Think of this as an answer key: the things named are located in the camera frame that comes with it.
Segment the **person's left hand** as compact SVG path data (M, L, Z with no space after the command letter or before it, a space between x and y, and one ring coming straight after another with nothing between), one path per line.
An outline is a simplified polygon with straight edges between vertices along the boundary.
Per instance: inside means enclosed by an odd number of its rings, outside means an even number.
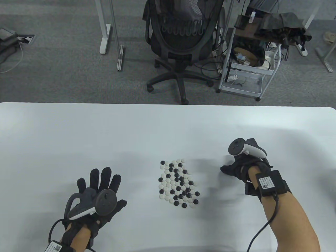
M71 245L80 230L87 227L89 238L84 248L91 248L99 230L127 205L126 200L117 200L116 196L121 176L111 175L110 167L105 167L102 171L91 171L89 186L84 178L77 180L79 192L69 198L62 221L66 228L63 244Z

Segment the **person's right hand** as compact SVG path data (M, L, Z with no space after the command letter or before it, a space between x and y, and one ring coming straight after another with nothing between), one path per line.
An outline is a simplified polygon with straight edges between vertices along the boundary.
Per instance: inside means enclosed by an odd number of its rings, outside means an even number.
M258 157L246 154L234 156L234 162L231 165L224 165L220 168L221 172L238 178L244 183L251 182L249 177L249 169L257 166L260 170L259 173L267 173L273 168L267 159L260 159Z

